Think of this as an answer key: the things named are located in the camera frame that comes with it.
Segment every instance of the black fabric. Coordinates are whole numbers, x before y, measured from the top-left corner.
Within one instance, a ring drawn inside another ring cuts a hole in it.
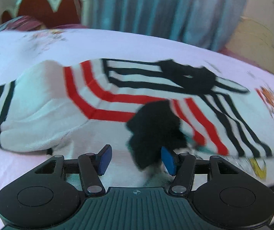
[[[161,160],[162,146],[169,150],[186,148],[186,139],[179,130],[180,120],[167,100],[144,105],[126,126],[133,133],[129,145],[141,170]]]
[[[216,75],[207,68],[185,66],[173,60],[159,61],[157,64],[163,72],[163,77],[183,87],[186,94],[198,95],[212,92]]]
[[[46,154],[52,156],[53,155],[53,149],[52,148],[47,149]]]

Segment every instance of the curtain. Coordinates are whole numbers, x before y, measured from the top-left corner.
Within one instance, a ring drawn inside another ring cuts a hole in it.
[[[181,41],[218,51],[246,0],[94,0],[92,28]]]

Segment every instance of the circular pad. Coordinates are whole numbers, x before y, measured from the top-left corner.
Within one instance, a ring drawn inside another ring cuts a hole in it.
[[[46,187],[29,187],[19,192],[17,199],[25,206],[37,207],[42,206],[53,198],[54,193]]]
[[[274,215],[274,193],[248,175],[218,175],[195,191],[193,205],[215,226],[257,228]]]
[[[227,205],[244,208],[255,202],[255,195],[252,191],[241,188],[226,188],[220,192],[220,199]]]
[[[99,193],[99,192],[101,192],[103,189],[102,189],[100,186],[93,185],[93,186],[88,187],[87,190],[88,190],[90,193]]]
[[[184,193],[187,188],[185,188],[184,186],[173,186],[172,189],[171,189],[174,193]]]
[[[32,175],[0,191],[0,217],[16,228],[47,228],[71,217],[80,205],[78,190],[62,179]]]

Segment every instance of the red stripe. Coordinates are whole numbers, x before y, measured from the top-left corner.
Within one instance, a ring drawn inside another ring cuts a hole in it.
[[[264,97],[262,95],[262,92],[259,89],[257,89],[257,88],[255,90],[256,90],[257,94],[261,97],[261,99],[263,100],[263,102],[266,104],[266,101],[265,101],[265,99],[264,99]]]
[[[96,109],[89,105],[77,92],[71,67],[64,67],[64,78],[66,82],[67,95],[88,119],[127,122],[135,115],[135,113],[129,112]]]
[[[218,154],[228,155],[229,151],[227,147],[220,141],[220,138],[217,134],[217,130],[215,126],[213,125],[213,123],[204,116],[204,114],[202,113],[202,111],[199,109],[199,107],[193,101],[192,98],[186,98],[185,101],[189,109],[193,113],[194,117],[196,118],[196,120],[198,120],[198,122],[204,126],[204,128],[207,131],[207,134],[209,135],[209,138],[217,146]]]
[[[146,95],[130,95],[130,94],[113,94],[110,91],[104,91],[96,79],[93,77],[90,60],[81,63],[81,68],[84,73],[84,79],[89,89],[100,99],[108,102],[122,102],[146,104],[149,102],[166,100],[165,98],[151,97]]]
[[[187,117],[183,114],[183,112],[180,109],[180,106],[178,104],[178,101],[173,99],[173,106],[175,109],[175,112],[177,113],[178,117],[182,120],[184,120],[186,123],[188,123],[191,128],[193,129],[193,140],[197,142],[199,145],[205,145],[205,137],[202,136],[200,132],[198,132],[193,125],[188,121]]]

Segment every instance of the headboard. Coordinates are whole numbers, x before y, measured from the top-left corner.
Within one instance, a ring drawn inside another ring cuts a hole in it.
[[[48,28],[90,24],[92,0],[2,0],[2,3],[0,24],[22,15],[33,16]]]

